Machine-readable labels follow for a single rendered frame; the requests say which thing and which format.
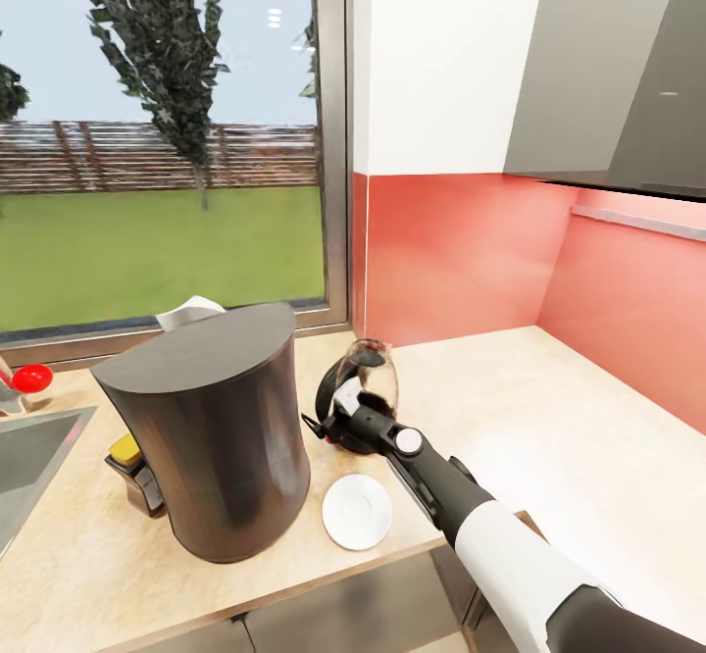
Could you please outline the bottle of coffee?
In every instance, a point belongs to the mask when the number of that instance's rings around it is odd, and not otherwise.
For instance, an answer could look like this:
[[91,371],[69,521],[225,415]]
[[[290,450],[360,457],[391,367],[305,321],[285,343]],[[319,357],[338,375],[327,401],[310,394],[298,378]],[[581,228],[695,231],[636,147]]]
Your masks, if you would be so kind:
[[158,484],[152,476],[131,432],[109,448],[105,462],[126,482],[127,502],[148,517],[166,507]]

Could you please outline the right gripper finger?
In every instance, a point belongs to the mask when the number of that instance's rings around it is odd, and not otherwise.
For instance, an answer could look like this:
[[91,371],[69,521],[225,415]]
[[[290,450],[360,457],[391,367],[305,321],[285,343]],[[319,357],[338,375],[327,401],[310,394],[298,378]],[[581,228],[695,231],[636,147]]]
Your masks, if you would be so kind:
[[313,430],[313,433],[320,439],[322,440],[327,436],[326,431],[323,429],[323,425],[320,425],[316,421],[313,421],[313,419],[308,419],[307,420],[309,424],[309,428]]

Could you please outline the paper coffee filter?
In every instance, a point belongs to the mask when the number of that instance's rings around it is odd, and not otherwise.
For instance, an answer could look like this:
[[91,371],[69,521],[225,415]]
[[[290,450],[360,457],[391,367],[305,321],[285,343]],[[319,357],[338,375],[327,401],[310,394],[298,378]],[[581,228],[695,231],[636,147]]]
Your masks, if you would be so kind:
[[213,303],[213,301],[195,295],[191,301],[181,305],[181,307],[169,313],[156,315],[156,319],[158,319],[158,322],[161,322],[165,331],[171,331],[171,329],[177,329],[177,327],[192,324],[192,322],[196,322],[196,320],[204,320],[204,318],[210,318],[210,316],[216,316],[220,313],[223,314],[224,309],[224,307]]

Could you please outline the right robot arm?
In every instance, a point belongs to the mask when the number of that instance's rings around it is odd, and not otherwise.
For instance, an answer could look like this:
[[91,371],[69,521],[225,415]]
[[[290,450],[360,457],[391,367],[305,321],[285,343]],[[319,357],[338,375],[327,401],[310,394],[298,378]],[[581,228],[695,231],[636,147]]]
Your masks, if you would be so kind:
[[368,381],[365,368],[356,370],[334,393],[330,418],[308,419],[309,428],[336,444],[347,432],[385,457],[521,653],[706,653],[704,644],[633,613],[495,501],[463,461],[446,461],[416,427],[370,409]]

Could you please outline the electric kettle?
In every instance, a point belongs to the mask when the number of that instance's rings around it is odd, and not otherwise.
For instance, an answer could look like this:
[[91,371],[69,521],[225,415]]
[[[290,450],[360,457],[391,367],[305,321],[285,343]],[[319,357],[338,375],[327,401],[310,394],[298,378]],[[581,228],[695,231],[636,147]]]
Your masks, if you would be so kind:
[[[330,366],[330,371],[319,385],[315,401],[315,411],[319,424],[330,418],[334,393],[356,370],[365,368],[369,381],[364,387],[370,409],[374,409],[386,419],[397,421],[399,386],[392,345],[372,338],[362,338],[352,342],[342,356]],[[354,454],[376,454],[370,446],[362,444],[347,432],[338,440],[340,446]]]

